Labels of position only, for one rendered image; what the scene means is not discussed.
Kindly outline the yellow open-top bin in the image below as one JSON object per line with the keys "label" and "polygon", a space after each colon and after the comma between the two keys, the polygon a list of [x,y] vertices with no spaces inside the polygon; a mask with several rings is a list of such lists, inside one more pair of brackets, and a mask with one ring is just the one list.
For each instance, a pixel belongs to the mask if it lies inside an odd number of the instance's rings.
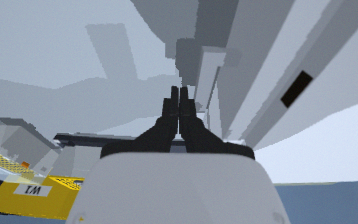
{"label": "yellow open-top bin", "polygon": [[66,220],[78,192],[48,176],[42,185],[4,181],[0,185],[0,212]]}

